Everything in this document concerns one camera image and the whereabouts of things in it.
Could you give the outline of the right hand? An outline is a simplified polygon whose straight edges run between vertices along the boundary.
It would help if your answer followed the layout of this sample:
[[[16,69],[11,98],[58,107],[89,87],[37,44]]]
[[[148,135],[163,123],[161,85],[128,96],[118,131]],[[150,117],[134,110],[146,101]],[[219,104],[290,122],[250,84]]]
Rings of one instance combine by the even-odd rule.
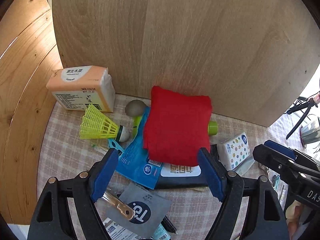
[[[311,209],[304,204],[294,200],[285,212],[286,223],[290,239],[299,239],[308,226],[306,219]]]

